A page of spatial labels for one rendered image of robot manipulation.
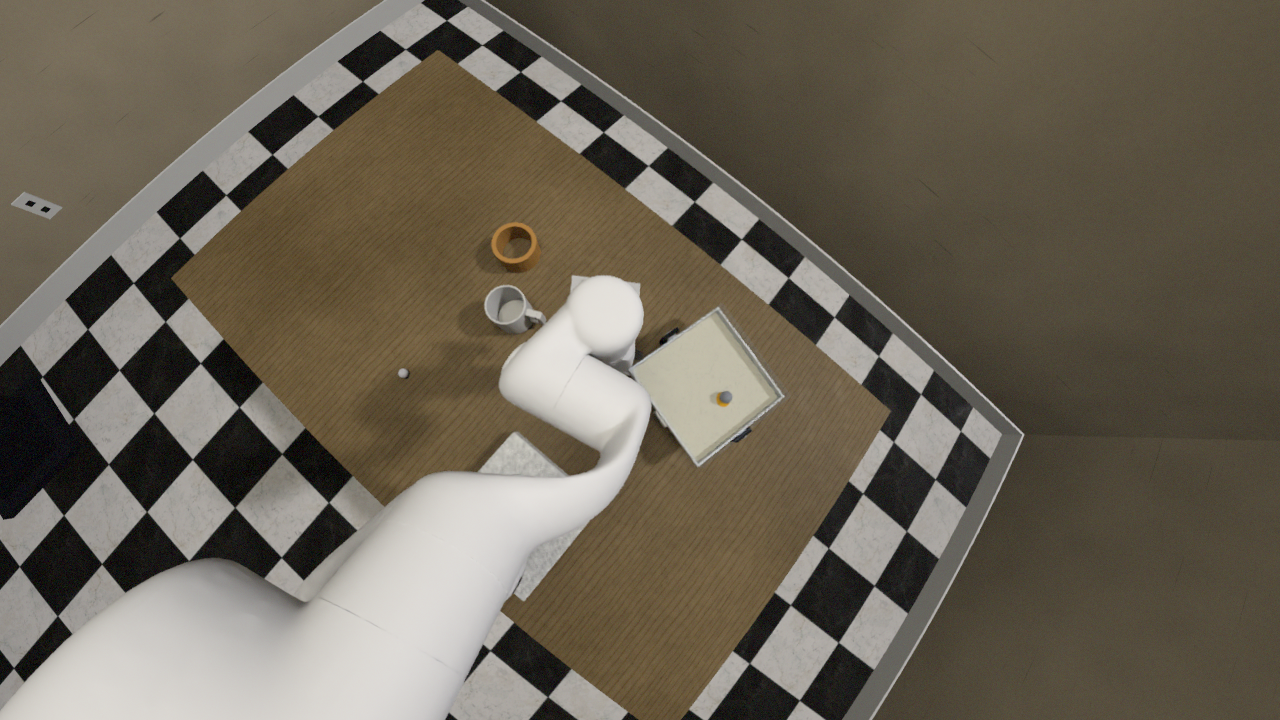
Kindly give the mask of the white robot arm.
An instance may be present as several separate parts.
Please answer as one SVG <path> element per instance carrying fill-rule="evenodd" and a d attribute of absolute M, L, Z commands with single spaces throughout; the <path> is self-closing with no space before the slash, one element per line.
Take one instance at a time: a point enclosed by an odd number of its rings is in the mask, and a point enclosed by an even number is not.
<path fill-rule="evenodd" d="M 643 328 L 637 295 L 572 275 L 500 370 L 506 400 L 602 454 L 593 470 L 422 477 L 293 596 L 227 559 L 161 571 L 64 641 L 0 720 L 445 720 L 529 555 L 634 468 L 652 398 L 612 366 Z"/>

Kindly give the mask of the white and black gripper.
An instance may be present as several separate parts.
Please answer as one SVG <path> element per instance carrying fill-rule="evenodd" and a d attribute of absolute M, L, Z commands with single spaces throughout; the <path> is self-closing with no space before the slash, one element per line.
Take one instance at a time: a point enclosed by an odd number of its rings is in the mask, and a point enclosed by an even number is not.
<path fill-rule="evenodd" d="M 628 348 L 628 352 L 625 355 L 625 357 L 620 363 L 614 364 L 612 368 L 614 368 L 617 372 L 628 372 L 628 369 L 634 364 L 634 360 L 643 360 L 643 352 L 635 348 L 635 341 L 634 345 Z"/>

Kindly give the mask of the white mug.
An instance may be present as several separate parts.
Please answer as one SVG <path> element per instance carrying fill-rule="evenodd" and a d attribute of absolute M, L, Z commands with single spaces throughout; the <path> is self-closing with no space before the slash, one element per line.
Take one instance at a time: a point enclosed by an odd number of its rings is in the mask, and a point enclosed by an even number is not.
<path fill-rule="evenodd" d="M 509 334 L 521 334 L 529 331 L 532 323 L 541 325 L 547 323 L 543 313 L 532 310 L 524 293 L 509 284 L 502 284 L 492 290 L 486 295 L 484 309 L 486 316 Z"/>

